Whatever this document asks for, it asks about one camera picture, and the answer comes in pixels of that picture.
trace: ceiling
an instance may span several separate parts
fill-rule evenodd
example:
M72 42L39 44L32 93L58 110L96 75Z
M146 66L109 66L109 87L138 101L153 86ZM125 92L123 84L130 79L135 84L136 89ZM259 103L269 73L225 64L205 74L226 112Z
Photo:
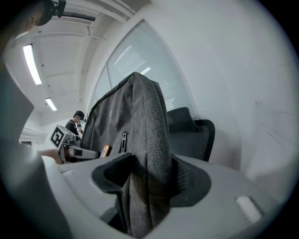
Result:
M129 11L118 0L66 0L64 14L67 16L53 17L47 24L33 27L15 40L7 52L7 68L41 116L82 106L90 63L96 49L109 40L105 33L110 24L125 23L146 1L122 2L131 4L134 10ZM30 43L41 85L35 85L22 50ZM46 105L48 97L57 112Z

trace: gray fabric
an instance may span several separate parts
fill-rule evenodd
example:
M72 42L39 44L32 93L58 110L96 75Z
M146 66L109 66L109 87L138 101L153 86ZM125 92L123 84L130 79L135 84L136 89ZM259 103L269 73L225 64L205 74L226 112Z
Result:
M137 160L123 187L128 234L142 238L170 208L171 157L164 98L157 82L132 73L92 108L81 141L84 148L118 154L128 131L127 152Z

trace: black shirt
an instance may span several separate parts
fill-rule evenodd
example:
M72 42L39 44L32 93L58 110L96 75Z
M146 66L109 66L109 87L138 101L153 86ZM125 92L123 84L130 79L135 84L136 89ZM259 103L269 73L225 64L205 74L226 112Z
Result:
M72 121L71 119L66 123L65 127L69 131L71 131L72 133L74 133L75 135L79 135L78 131L77 131L77 128L76 128L76 125L75 125L74 121Z

